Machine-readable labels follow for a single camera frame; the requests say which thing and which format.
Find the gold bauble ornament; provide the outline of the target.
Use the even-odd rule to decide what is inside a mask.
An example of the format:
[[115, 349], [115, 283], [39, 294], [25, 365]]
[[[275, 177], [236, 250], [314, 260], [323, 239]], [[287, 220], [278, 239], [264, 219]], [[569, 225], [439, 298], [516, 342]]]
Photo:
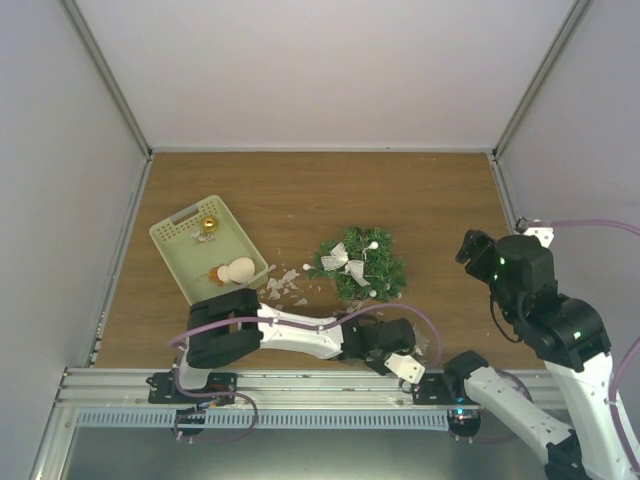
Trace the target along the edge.
[[201, 230], [204, 234], [212, 234], [218, 230], [219, 223], [214, 216], [207, 216], [202, 220]]

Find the silver mesh ribbon bow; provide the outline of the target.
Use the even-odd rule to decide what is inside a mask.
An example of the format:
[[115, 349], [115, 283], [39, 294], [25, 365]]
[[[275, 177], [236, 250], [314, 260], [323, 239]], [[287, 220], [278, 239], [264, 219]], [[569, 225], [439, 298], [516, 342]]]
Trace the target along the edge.
[[320, 262], [325, 272], [341, 271], [351, 276], [359, 286], [365, 287], [369, 285], [369, 282], [364, 277], [365, 262], [351, 259], [342, 242], [335, 245], [328, 255], [322, 256]]

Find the light green perforated plastic basket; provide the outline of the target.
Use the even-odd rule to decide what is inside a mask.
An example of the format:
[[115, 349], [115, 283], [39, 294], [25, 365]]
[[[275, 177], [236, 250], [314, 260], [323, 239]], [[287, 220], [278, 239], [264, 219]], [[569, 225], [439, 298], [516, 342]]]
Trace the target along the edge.
[[[218, 230], [204, 234], [202, 220], [214, 216]], [[188, 304], [266, 282], [268, 263], [235, 219], [224, 201], [211, 195], [156, 223], [149, 235]], [[239, 257], [254, 261], [255, 274], [247, 283], [219, 286], [207, 278], [212, 268]]]

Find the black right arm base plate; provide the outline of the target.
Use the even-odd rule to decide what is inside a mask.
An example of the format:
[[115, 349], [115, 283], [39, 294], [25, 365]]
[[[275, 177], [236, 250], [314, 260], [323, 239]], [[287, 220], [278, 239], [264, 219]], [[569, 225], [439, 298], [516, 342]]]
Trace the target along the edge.
[[477, 406], [477, 403], [466, 396], [454, 396], [444, 381], [442, 373], [425, 373], [418, 384], [410, 384], [399, 380], [400, 390], [409, 394], [414, 405], [444, 405], [453, 407]]

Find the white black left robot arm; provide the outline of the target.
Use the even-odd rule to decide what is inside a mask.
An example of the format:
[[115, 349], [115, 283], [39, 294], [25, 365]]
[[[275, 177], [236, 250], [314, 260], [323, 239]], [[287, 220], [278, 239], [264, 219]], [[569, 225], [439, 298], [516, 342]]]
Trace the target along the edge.
[[193, 304], [187, 336], [177, 340], [181, 357], [171, 391], [185, 404], [198, 402], [211, 388], [211, 371], [259, 350], [302, 353], [316, 359], [363, 363], [417, 384], [426, 371], [414, 356], [416, 334], [410, 321], [380, 321], [368, 313], [307, 317], [287, 313], [240, 289]]

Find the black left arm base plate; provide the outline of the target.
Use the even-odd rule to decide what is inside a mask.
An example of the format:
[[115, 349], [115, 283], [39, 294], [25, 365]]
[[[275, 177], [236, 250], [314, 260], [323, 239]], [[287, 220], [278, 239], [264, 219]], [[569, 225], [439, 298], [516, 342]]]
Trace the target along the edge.
[[201, 388], [182, 386], [186, 395], [176, 387], [174, 371], [156, 372], [146, 378], [149, 387], [148, 402], [150, 404], [188, 404], [213, 400], [218, 405], [233, 404], [233, 396], [223, 396], [215, 400], [213, 393], [233, 392], [236, 390], [238, 375], [235, 373], [209, 373]]

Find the silver glitter star ornament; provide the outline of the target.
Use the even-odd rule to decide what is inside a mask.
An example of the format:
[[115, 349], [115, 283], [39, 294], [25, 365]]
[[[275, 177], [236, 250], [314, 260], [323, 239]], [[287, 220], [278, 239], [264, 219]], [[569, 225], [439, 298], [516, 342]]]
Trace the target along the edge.
[[413, 322], [412, 329], [415, 337], [414, 355], [426, 358], [431, 344], [431, 340], [422, 332], [420, 326]]

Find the small green christmas tree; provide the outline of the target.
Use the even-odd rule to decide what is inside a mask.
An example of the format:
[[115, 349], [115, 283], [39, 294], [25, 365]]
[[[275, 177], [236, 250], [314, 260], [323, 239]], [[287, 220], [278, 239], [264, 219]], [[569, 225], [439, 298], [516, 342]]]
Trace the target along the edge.
[[401, 298], [407, 286], [405, 263], [393, 248], [387, 230], [352, 226], [340, 239], [323, 242], [302, 269], [310, 279], [330, 279], [343, 303], [387, 303]]

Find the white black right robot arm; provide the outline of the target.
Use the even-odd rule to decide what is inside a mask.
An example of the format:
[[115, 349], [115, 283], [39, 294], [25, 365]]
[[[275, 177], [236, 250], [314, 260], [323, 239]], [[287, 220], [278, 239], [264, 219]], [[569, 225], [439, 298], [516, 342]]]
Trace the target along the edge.
[[549, 479], [636, 479], [639, 442], [619, 395], [611, 342], [599, 313], [560, 293], [552, 252], [537, 236], [465, 234], [456, 255], [489, 288], [490, 312], [513, 328], [555, 380], [572, 420], [562, 423], [505, 384], [474, 351], [444, 365], [451, 403], [494, 414], [542, 463]]

